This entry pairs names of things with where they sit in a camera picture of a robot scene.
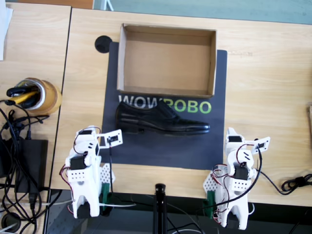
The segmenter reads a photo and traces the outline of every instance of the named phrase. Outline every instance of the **masking tape roll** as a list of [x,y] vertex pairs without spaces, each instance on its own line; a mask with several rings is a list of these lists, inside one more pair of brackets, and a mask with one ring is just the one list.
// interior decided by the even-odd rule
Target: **masking tape roll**
[[46,80],[37,78],[26,78],[20,84],[34,84],[40,89],[40,100],[38,103],[27,110],[35,115],[49,115],[58,110],[62,103],[62,94],[59,88]]

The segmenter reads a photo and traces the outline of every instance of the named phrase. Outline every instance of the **black mat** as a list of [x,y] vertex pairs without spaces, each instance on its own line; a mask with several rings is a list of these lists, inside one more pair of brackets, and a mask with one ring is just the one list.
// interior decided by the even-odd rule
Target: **black mat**
[[[211,99],[121,94],[116,90],[117,60],[118,43],[113,42],[109,52],[103,133],[115,130],[115,111],[121,100],[147,108],[156,105],[160,98],[167,99],[166,103],[176,104],[172,107],[179,110],[176,112],[182,118],[210,123],[211,131],[198,136],[163,136],[148,131],[138,135],[123,134],[123,144],[113,148],[113,163],[204,170],[223,162],[226,51],[218,50],[217,53],[215,96]],[[108,150],[101,150],[100,155],[103,162],[109,160]]]

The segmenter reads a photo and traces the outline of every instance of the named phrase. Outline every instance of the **green 3d-printed part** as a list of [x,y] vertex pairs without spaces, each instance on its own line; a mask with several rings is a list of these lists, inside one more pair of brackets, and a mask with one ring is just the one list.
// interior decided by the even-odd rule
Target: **green 3d-printed part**
[[[111,194],[109,193],[110,184],[102,184],[102,203],[109,204],[111,199]],[[107,206],[102,206],[103,211],[105,211]]]
[[[207,192],[207,199],[205,199],[203,201],[203,207],[213,206],[213,205],[215,205],[215,192],[214,191],[208,191]],[[206,208],[206,209],[204,209],[204,213],[208,218],[212,219],[213,215],[214,215],[214,210],[215,210],[215,207]]]

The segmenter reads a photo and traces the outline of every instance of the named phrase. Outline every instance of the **shoe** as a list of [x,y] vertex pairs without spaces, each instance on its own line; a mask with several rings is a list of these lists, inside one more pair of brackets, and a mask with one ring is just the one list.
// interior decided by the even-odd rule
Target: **shoe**
[[208,123],[182,119],[164,101],[152,109],[142,109],[121,102],[116,110],[116,128],[127,133],[143,133],[145,130],[172,136],[205,134]]

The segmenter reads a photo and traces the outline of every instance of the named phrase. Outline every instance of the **cardboard box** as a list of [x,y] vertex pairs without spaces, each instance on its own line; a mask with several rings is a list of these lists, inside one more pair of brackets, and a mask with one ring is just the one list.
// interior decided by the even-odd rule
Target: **cardboard box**
[[123,24],[117,89],[123,93],[210,98],[216,30]]

